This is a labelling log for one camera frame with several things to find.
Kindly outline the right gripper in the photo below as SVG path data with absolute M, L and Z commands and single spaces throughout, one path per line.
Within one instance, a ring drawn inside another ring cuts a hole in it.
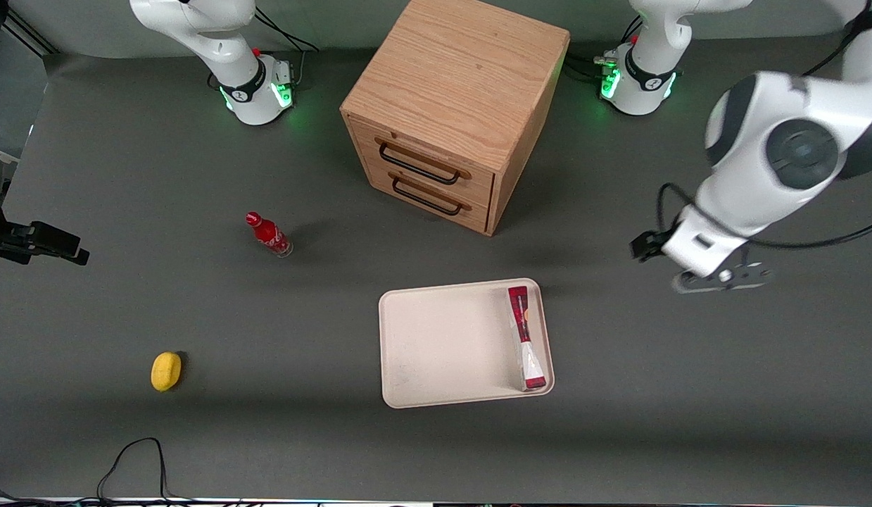
M 88 263 L 89 252 L 80 248 L 78 235 L 41 221 L 31 222 L 30 227 L 28 241 L 26 228 L 7 221 L 0 206 L 0 258 L 17 264 L 28 264 L 35 256 L 59 258 L 79 266 Z

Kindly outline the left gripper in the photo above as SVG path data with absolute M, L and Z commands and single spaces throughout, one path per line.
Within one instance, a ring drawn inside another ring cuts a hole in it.
M 700 214 L 702 209 L 735 234 L 726 233 L 718 225 Z M 701 208 L 684 206 L 680 212 L 674 233 L 668 231 L 645 231 L 640 238 L 629 244 L 630 254 L 639 263 L 661 256 L 663 253 L 681 268 L 702 277 L 715 273 L 722 263 L 747 243 L 744 238 L 750 218 L 749 206 L 745 203 L 712 204 Z

